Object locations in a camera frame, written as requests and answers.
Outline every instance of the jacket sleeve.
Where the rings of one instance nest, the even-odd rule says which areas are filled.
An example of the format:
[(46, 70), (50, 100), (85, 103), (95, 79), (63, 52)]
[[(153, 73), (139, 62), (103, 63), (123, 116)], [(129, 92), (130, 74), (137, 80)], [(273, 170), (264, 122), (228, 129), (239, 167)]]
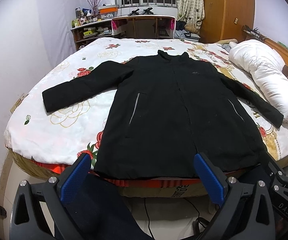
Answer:
[(218, 72), (223, 84), (230, 89), (236, 96), (244, 98), (254, 104), (254, 106), (264, 115), (275, 127), (280, 128), (284, 116), (270, 103), (266, 102), (258, 94), (246, 88), (240, 82), (230, 79), (222, 73)]
[(56, 111), (84, 101), (106, 89), (117, 86), (132, 74), (137, 61), (138, 58), (134, 58), (126, 64), (106, 61), (86, 76), (45, 90), (42, 95), (46, 112)]

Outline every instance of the metal screw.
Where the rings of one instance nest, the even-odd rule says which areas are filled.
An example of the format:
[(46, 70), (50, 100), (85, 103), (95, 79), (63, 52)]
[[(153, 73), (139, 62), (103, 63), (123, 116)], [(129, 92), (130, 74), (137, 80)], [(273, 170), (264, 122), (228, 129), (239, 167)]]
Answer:
[(57, 181), (57, 178), (56, 177), (50, 177), (49, 179), (48, 179), (48, 182), (49, 183), (55, 183)]
[(24, 187), (27, 184), (27, 180), (22, 180), (19, 185), (21, 185), (22, 187)]
[(232, 183), (232, 184), (233, 184), (233, 183), (236, 183), (236, 178), (234, 178), (234, 177), (229, 177), (229, 178), (228, 178), (228, 182), (229, 182), (229, 183)]
[(258, 182), (260, 187), (264, 187), (265, 186), (265, 182), (263, 180), (259, 180)]

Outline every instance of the wooden headboard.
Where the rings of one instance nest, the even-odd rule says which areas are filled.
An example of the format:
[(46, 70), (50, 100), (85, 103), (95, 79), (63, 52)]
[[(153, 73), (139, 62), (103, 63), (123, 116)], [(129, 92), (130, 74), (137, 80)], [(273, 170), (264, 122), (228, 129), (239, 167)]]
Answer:
[(265, 38), (264, 43), (271, 47), (272, 49), (275, 49), (278, 54), (281, 55), (286, 65), (288, 65), (288, 50), (276, 43), (275, 41), (272, 41), (270, 38)]

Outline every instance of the jacket zipper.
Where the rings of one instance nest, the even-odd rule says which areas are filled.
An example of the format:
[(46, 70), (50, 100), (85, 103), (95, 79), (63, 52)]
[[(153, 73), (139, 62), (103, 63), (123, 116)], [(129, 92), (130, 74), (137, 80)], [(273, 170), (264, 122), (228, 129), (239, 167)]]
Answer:
[(172, 67), (172, 70), (173, 70), (173, 73), (174, 73), (174, 76), (175, 76), (175, 81), (176, 81), (177, 89), (178, 89), (179, 92), (180, 92), (181, 101), (182, 101), (182, 103), (183, 103), (183, 105), (184, 105), (184, 107), (185, 107), (185, 109), (186, 109), (186, 112), (187, 112), (187, 117), (188, 117), (188, 121), (189, 121), (189, 133), (191, 134), (191, 141), (192, 141), (193, 146), (194, 146), (195, 149), (196, 149), (196, 153), (198, 153), (196, 144), (195, 144), (194, 139), (193, 139), (194, 136), (193, 136), (193, 131), (192, 131), (191, 118), (189, 117), (189, 112), (188, 112), (188, 109), (187, 109), (187, 107), (186, 107), (186, 105), (185, 105), (185, 101), (184, 101), (184, 98), (183, 98), (183, 95), (182, 95), (182, 91), (181, 91), (180, 86), (179, 86), (179, 84), (178, 84), (178, 82), (177, 82), (177, 78), (176, 78), (176, 73), (175, 73), (175, 71), (174, 71), (174, 67)]
[(227, 100), (232, 104), (232, 106), (233, 106), (235, 112), (237, 113), (237, 115), (243, 120), (243, 122), (245, 122), (244, 119), (243, 119), (243, 117), (241, 117), (240, 114), (236, 111), (235, 106), (233, 105), (233, 103), (231, 102), (231, 100), (229, 100), (229, 99), (227, 99)]
[(140, 94), (140, 93), (137, 94), (137, 98), (136, 98), (135, 106), (134, 106), (134, 111), (133, 111), (132, 117), (130, 118), (130, 121), (129, 121), (129, 124), (128, 124), (128, 125), (130, 125), (130, 123), (131, 123), (131, 121), (132, 121), (132, 119), (133, 119), (133, 116), (134, 116), (134, 114), (135, 114), (135, 110), (136, 110), (136, 107), (137, 107), (137, 102), (138, 102), (139, 94)]

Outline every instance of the black jacket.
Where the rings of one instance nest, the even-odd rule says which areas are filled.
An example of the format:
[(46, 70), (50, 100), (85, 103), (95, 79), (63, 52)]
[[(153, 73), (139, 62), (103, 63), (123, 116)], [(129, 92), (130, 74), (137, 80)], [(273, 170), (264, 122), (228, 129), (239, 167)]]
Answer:
[(43, 92), (47, 112), (116, 87), (94, 171), (106, 178), (194, 178), (193, 157), (234, 171), (267, 154), (258, 128), (236, 96), (276, 127), (283, 115), (241, 83), (185, 52), (106, 61), (89, 75)]

